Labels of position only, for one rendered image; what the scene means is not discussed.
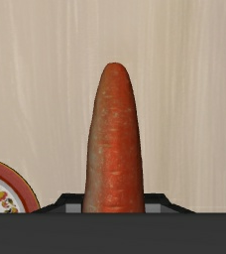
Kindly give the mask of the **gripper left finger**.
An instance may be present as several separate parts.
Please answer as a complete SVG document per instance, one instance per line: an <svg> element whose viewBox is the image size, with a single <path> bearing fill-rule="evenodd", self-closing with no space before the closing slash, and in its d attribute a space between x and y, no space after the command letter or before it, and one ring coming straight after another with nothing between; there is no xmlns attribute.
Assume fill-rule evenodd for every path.
<svg viewBox="0 0 226 254"><path fill-rule="evenodd" d="M83 193L62 193L55 203L35 210L35 213L81 213L83 197Z"/></svg>

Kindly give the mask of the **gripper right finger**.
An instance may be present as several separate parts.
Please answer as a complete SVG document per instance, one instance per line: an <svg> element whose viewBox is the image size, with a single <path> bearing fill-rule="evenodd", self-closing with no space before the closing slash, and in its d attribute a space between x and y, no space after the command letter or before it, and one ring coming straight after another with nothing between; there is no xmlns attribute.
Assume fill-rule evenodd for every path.
<svg viewBox="0 0 226 254"><path fill-rule="evenodd" d="M191 213L191 210L171 203L163 193L145 193L146 213Z"/></svg>

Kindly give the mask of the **orange carrot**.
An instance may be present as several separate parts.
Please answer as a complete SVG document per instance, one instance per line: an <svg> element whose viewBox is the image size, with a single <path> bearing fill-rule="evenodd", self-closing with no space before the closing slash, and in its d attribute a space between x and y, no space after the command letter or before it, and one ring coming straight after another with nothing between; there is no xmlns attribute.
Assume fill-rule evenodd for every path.
<svg viewBox="0 0 226 254"><path fill-rule="evenodd" d="M135 96L129 74L119 63L105 67L96 92L82 210L145 211Z"/></svg>

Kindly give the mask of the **red-rimmed floral plate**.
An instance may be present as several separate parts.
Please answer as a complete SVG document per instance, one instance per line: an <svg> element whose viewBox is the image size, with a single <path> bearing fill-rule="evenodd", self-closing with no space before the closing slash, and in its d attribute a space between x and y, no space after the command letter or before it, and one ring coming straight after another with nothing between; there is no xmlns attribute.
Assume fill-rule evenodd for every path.
<svg viewBox="0 0 226 254"><path fill-rule="evenodd" d="M0 213L31 213L39 208L37 196L27 181L0 162Z"/></svg>

